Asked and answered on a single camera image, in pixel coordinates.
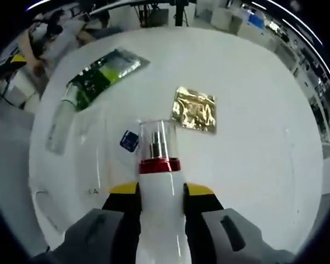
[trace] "person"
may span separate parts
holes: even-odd
[[[64,56],[95,40],[83,21],[61,19],[63,15],[60,9],[49,19],[39,17],[19,37],[19,49],[36,75],[51,75]]]

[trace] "white tabletop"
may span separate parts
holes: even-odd
[[[47,134],[67,82],[118,47],[150,60],[150,65],[97,99],[95,111],[98,107],[107,110],[96,117],[98,122],[93,121],[99,125],[93,133],[99,137],[93,137],[94,149],[85,153],[88,158],[76,161],[73,132],[64,156],[48,152]],[[35,188],[48,190],[72,223],[90,208],[101,206],[107,194],[93,199],[85,194],[87,181],[100,177],[95,169],[103,163],[98,151],[107,144],[100,120],[106,119],[106,127],[112,129],[125,120],[169,118],[179,86],[217,99],[216,135],[177,131],[186,179],[213,189],[225,208],[235,209],[257,225],[274,249],[298,252],[314,223],[321,196],[323,159],[314,116],[293,76],[273,53],[217,31],[142,29],[98,40],[65,57],[35,118],[30,147]],[[104,164],[114,159],[108,157]],[[102,177],[110,176],[107,169],[104,172]],[[111,184],[132,177],[125,170]],[[59,239],[37,211],[54,248]]]

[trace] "green packet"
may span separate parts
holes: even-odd
[[[96,60],[67,84],[73,89],[77,111],[87,108],[104,90],[124,78],[131,72],[141,69],[149,61],[125,49],[115,49],[104,57]]]

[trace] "blue sticker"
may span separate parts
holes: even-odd
[[[138,145],[138,135],[134,134],[133,132],[126,130],[125,134],[123,135],[120,146],[124,149],[127,149],[129,152],[134,152]]]

